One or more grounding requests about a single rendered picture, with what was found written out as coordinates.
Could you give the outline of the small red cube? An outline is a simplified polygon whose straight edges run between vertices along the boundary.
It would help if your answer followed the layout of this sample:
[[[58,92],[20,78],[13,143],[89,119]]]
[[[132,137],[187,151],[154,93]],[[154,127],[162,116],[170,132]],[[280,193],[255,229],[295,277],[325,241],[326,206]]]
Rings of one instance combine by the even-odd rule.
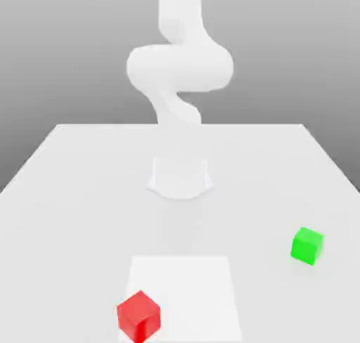
[[[119,329],[133,342],[144,343],[161,328],[161,309],[139,290],[117,305]]]

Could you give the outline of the small green cube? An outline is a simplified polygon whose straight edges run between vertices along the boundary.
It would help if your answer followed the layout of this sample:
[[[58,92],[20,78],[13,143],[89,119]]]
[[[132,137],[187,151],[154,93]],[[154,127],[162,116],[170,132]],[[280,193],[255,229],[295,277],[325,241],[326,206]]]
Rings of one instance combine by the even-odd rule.
[[[296,232],[290,251],[290,256],[313,266],[321,254],[324,234],[301,227]]]

